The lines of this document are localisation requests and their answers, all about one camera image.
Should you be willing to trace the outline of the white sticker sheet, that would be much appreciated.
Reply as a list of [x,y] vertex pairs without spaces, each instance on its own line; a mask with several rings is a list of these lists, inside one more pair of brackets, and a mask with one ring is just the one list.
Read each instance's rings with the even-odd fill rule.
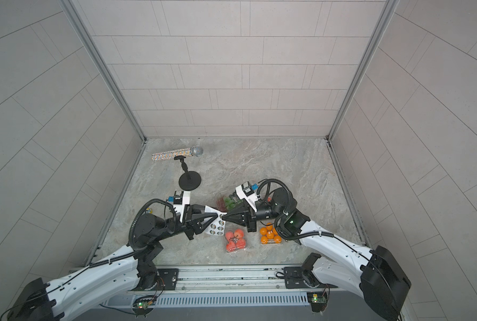
[[209,207],[209,206],[206,206],[204,211],[205,211],[205,213],[216,213],[217,214],[217,218],[214,218],[210,222],[210,225],[204,230],[204,233],[208,234],[208,235],[223,236],[226,222],[224,220],[222,220],[222,216],[225,215],[226,213],[218,211],[217,209],[214,209],[214,208]]

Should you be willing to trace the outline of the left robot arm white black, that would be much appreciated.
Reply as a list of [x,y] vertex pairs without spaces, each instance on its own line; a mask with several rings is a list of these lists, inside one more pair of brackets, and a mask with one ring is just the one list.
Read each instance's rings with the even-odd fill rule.
[[28,283],[1,320],[73,320],[111,297],[135,288],[148,290],[158,282],[154,258],[160,241],[178,234],[201,234],[220,214],[203,205],[187,205],[185,213],[161,200],[147,201],[130,226],[128,243],[98,262],[72,274]]

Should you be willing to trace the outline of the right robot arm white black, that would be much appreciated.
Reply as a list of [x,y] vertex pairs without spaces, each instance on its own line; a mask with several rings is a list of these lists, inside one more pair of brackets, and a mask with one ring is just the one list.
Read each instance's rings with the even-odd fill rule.
[[273,228],[285,241],[311,248],[303,278],[310,287],[330,284],[363,298],[385,320],[401,320],[401,310],[412,283],[393,254],[383,246],[371,249],[350,242],[321,227],[297,209],[290,189],[278,179],[236,189],[241,204],[222,219],[257,228],[273,219]]

